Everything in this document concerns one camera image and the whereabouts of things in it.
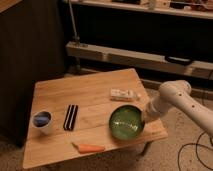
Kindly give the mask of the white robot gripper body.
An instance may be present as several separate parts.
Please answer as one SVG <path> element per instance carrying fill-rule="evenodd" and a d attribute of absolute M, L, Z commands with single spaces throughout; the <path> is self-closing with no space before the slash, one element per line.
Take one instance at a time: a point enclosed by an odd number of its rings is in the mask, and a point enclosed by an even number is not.
<path fill-rule="evenodd" d="M 167 103 L 161 98 L 151 99 L 146 107 L 143 119 L 146 123 L 155 121 L 167 113 Z"/>

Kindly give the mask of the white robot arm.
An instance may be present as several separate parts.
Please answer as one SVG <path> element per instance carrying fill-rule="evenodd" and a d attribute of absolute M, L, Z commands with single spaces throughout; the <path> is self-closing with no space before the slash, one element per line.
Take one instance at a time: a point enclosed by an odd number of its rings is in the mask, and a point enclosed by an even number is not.
<path fill-rule="evenodd" d="M 190 93 L 191 85 L 185 80 L 162 83 L 158 95 L 147 103 L 143 119 L 152 122 L 176 107 L 213 138 L 213 111 L 194 100 Z"/>

